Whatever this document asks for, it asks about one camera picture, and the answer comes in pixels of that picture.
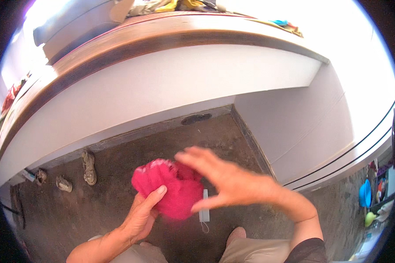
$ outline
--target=string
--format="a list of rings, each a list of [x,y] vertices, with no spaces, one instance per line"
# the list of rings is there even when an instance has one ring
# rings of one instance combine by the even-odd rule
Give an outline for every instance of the string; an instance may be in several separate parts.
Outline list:
[[[202,226],[202,231],[203,231],[205,234],[208,234],[208,233],[209,233],[209,226],[208,226],[205,222],[200,222],[200,224],[201,224],[201,226]],[[208,231],[205,231],[205,229],[204,229],[204,227],[203,227],[203,224],[205,224],[205,226],[206,226],[206,228],[208,229]]]

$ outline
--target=red fabric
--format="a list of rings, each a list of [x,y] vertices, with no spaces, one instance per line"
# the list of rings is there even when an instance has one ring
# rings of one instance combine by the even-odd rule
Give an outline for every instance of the red fabric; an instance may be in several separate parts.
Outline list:
[[[11,107],[13,101],[18,95],[19,91],[21,90],[21,87],[22,87],[21,84],[19,84],[18,86],[15,86],[15,84],[13,84],[12,87],[9,89],[5,101],[3,102],[2,113]]]
[[[184,164],[157,159],[136,168],[133,187],[144,197],[165,185],[167,192],[155,208],[169,218],[184,220],[193,204],[203,198],[202,176]]]

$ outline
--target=black sleeve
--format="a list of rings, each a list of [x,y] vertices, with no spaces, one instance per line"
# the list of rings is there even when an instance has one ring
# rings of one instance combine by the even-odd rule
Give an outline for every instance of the black sleeve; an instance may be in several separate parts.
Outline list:
[[[296,245],[284,263],[327,262],[325,243],[320,238],[310,238]]]

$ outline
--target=person's leg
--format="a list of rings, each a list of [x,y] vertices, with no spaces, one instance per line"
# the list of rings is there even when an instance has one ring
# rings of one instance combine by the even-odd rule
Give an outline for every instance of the person's leg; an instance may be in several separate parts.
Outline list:
[[[250,239],[243,228],[236,228],[219,263],[283,263],[289,253],[289,240]]]
[[[89,239],[97,239],[102,235],[94,236]],[[116,256],[111,263],[168,263],[159,247],[153,246],[148,242],[142,242],[140,245],[132,245],[125,252]]]

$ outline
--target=yellow cloth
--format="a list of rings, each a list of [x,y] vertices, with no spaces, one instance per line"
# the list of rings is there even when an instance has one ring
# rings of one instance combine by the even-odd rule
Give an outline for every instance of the yellow cloth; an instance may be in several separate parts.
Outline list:
[[[196,0],[183,0],[181,3],[190,8],[190,10],[194,10],[195,7],[204,5],[202,2]]]
[[[178,0],[171,0],[168,4],[165,6],[161,6],[157,9],[155,9],[155,13],[163,13],[163,12],[171,12],[176,10],[177,6],[177,1]]]

